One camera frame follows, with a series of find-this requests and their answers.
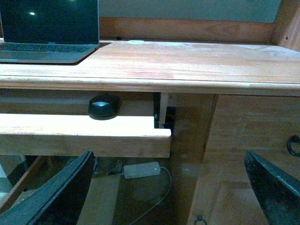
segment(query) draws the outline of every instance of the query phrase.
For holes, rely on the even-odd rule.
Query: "silver laptop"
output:
[[[1,0],[0,62],[76,63],[99,46],[98,0]]]

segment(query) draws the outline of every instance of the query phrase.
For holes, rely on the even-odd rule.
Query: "metal ring pull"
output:
[[[198,216],[194,225],[197,225],[197,222],[204,222],[204,225],[207,225],[207,222],[205,221],[205,219],[203,219],[202,216]]]
[[[300,138],[297,135],[294,135],[293,137],[291,137],[289,139],[289,141],[287,142],[287,145],[286,145],[287,150],[289,151],[289,153],[292,156],[300,157],[300,152],[294,152],[292,150],[292,147],[291,147],[292,143],[298,143],[298,144],[300,144]]]

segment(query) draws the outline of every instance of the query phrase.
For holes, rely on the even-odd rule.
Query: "laptop screen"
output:
[[[98,0],[0,0],[5,42],[98,44]]]

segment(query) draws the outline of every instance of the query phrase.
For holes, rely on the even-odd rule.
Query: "power adapter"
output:
[[[147,177],[160,174],[160,166],[158,162],[141,163],[135,165],[124,166],[125,179]]]

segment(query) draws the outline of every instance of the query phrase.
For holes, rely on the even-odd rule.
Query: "white cable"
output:
[[[130,224],[128,224],[128,225],[133,225],[133,224],[135,224],[137,221],[139,221],[141,218],[143,218],[144,216],[146,216],[151,210],[153,210],[155,207],[157,207],[167,196],[168,196],[168,194],[170,193],[170,191],[171,191],[171,187],[172,187],[172,176],[171,176],[171,173],[170,173],[170,171],[167,169],[167,168],[165,168],[165,167],[163,167],[163,166],[161,166],[160,167],[161,169],[164,169],[164,170],[166,170],[167,172],[168,172],[168,174],[169,174],[169,177],[170,177],[170,186],[169,186],[169,190],[167,191],[167,193],[165,194],[165,196],[162,198],[162,199],[160,199],[159,201],[158,201],[158,203],[156,203],[154,206],[152,206],[148,211],[146,211],[144,214],[142,214],[140,217],[138,217],[135,221],[133,221],[132,223],[130,223]]]

